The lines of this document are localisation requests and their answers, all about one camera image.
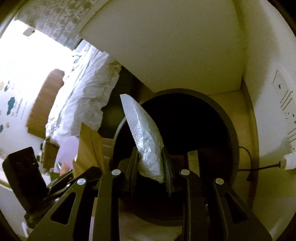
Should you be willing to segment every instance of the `black cable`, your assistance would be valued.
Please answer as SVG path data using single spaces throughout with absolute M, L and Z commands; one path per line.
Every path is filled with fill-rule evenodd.
M 251 157 L 251 154 L 250 154 L 249 150 L 246 147 L 243 147 L 243 146 L 240 146 L 239 148 L 242 148 L 242 149 L 247 151 L 247 153 L 248 153 L 248 155 L 250 157 L 251 164 L 252 164 L 252 157 Z M 281 167 L 281 162 L 279 161 L 279 163 L 274 164 L 274 165 L 269 165 L 269 166 L 259 167 L 259 168 L 253 168 L 253 169 L 238 169 L 237 171 L 238 172 L 242 172 L 242 171 L 258 171 L 258 170 L 263 170 L 263 169 L 272 168 L 272 167 Z

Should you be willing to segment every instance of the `foil-wrapped package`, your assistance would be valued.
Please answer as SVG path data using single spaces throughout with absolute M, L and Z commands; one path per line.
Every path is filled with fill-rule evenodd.
M 126 120 L 140 154 L 139 173 L 163 183 L 165 181 L 161 157 L 163 140 L 159 130 L 137 101 L 127 94 L 120 95 L 120 97 Z

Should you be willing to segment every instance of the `white wall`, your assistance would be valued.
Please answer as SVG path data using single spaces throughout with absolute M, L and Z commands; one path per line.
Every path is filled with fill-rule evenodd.
M 9 225 L 20 237 L 25 237 L 22 229 L 22 222 L 25 222 L 26 211 L 18 202 L 11 189 L 0 184 L 0 209 Z
M 246 34 L 244 79 L 257 121 L 260 166 L 278 163 L 290 153 L 287 129 L 272 86 L 282 68 L 294 83 L 296 37 L 280 13 L 267 0 L 235 0 L 241 28 Z M 259 172 L 253 211 L 276 239 L 296 212 L 296 170 Z
M 43 140 L 27 133 L 27 117 L 49 72 L 55 68 L 66 70 L 73 63 L 70 49 L 38 31 L 28 38 L 22 34 L 26 28 L 20 21 L 11 22 L 0 39 L 0 83 L 4 83 L 0 90 L 0 149 L 6 155 L 29 146 L 35 155 L 40 153 Z M 16 102 L 7 115 L 11 97 Z M 25 211 L 12 190 L 1 185 L 0 209 L 13 230 L 24 236 L 21 223 Z
M 110 0 L 80 36 L 154 92 L 240 88 L 242 47 L 231 0 Z

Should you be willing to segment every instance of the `white cabinet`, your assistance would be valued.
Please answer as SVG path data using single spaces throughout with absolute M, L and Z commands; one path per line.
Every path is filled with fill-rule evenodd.
M 240 88 L 243 54 L 231 0 L 111 0 L 80 36 L 157 92 Z

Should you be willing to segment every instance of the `white bed sheet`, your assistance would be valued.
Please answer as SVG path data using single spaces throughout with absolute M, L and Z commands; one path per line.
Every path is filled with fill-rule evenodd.
M 101 108 L 108 101 L 119 78 L 121 65 L 94 46 L 82 41 L 81 52 L 73 52 L 74 65 L 63 78 L 46 124 L 46 137 L 61 145 L 69 136 L 79 136 L 81 123 L 98 130 Z

